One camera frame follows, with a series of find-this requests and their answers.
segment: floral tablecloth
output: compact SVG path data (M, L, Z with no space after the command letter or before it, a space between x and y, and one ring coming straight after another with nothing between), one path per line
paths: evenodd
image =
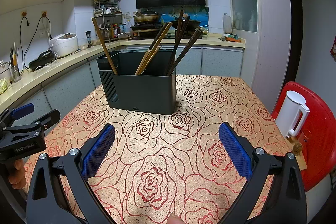
M222 122L254 147L274 155L288 151L242 79L177 75L176 90L175 112L168 116L112 109L100 86L45 138L49 156L60 156L81 147L106 123L115 127L113 147L88 182L119 224L165 223L170 213L187 224L216 224L246 182L219 141ZM37 157L25 165L28 185ZM66 179L62 182L74 213L82 216ZM271 182L269 177L251 216L260 212Z

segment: blue gripper pad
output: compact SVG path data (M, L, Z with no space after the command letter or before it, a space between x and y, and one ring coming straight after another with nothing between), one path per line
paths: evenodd
M27 116L30 113L34 112L34 105L29 103L12 111L12 118L15 120L19 120L24 116Z
M82 169L82 176L85 180L96 175L101 163L113 145L115 136L114 127L109 125L87 153L83 159Z
M219 126L219 139L229 154L238 174L249 180L252 177L251 158L241 146L231 129L224 123Z

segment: dark door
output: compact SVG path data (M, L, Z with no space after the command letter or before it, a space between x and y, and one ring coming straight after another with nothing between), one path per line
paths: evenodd
M291 0L292 11L292 34L291 34L291 50L285 80L283 86L289 81L295 81L297 69L299 67L302 35L303 35L303 11L302 0Z

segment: electrical outlet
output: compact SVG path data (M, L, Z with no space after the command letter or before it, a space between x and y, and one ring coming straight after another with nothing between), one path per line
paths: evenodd
M47 32L46 32L46 30L39 30L39 35L40 35L41 38L43 38L43 37L47 37Z

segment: decorative backsplash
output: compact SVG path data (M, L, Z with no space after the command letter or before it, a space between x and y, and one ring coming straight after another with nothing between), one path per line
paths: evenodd
M162 15L164 22L169 22L179 19L180 10L184 10L184 13L190 16L192 20L200 21L200 26L203 30L203 34L208 34L209 28L209 7L206 6L163 6L163 7L149 7L140 9L139 12L146 10L153 10ZM175 32L174 28L171 27L168 33Z

